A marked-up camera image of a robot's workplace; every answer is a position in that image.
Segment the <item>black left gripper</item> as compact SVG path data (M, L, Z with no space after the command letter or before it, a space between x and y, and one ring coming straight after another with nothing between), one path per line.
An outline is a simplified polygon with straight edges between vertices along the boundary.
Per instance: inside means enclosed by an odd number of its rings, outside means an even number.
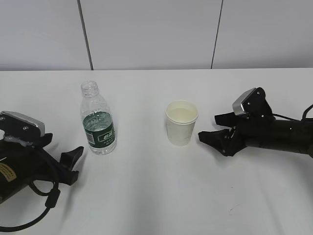
M37 158L40 162L34 172L24 179L25 186L35 180L59 182L69 186L77 181L79 172L74 171L73 168L83 155L84 148L79 146L69 152L63 152L60 160L57 161L43 149L52 142L52 138L52 133L46 133L35 140L32 146L24 148L25 151L30 152L31 158Z

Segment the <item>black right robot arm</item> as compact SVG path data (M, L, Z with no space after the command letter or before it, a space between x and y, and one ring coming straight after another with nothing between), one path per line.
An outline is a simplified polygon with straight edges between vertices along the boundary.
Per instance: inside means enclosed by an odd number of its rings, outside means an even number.
M224 156L233 157L246 147L287 151L313 156L313 119L307 114L301 120L276 119L277 114L265 115L247 113L236 115L233 112L216 115L215 121L227 129L201 131L199 141L213 147Z

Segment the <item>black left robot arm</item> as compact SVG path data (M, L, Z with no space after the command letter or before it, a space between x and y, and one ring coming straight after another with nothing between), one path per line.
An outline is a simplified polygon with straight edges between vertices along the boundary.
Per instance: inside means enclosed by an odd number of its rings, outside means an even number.
M5 137L0 141L0 201L29 186L39 196L47 197L45 206L55 207L60 195L59 184L73 185L79 172L73 167L83 155L82 146L61 154L59 161L44 147L51 143L51 133L36 142L23 143Z

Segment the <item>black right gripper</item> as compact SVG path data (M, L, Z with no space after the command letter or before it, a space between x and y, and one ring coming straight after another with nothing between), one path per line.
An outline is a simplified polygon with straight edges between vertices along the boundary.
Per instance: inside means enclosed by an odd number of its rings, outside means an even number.
M234 112L215 115L214 119L217 125L231 129L213 132L201 131L198 133L199 141L211 146L224 156L234 156L247 147L248 134L256 131L258 123L275 118L271 108L263 107L239 116Z

